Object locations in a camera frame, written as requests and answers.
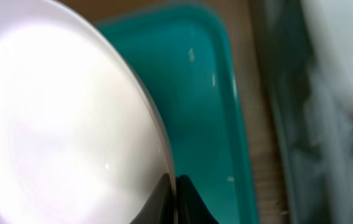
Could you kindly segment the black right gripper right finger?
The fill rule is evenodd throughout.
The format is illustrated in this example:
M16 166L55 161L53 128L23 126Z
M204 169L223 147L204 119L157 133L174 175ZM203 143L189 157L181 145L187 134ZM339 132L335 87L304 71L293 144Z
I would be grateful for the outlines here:
M218 224L187 175L176 179L179 224Z

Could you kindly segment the large white plate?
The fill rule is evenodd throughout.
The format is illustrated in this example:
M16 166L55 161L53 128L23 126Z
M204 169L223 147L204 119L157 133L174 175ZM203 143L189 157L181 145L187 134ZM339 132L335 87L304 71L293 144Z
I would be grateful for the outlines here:
M0 223L131 223L162 175L161 117L135 71L58 1L0 1Z

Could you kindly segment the small white bowl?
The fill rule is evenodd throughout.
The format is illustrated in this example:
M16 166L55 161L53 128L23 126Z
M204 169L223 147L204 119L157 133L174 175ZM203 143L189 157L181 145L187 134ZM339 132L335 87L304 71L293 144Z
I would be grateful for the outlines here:
M302 0L301 6L322 73L353 112L353 0Z

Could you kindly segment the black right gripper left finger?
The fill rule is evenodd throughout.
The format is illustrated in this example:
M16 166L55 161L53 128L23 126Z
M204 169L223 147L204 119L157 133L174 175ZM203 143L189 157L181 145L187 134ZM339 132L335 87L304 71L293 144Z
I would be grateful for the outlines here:
M172 224L174 221L173 199L170 176L164 174L131 224Z

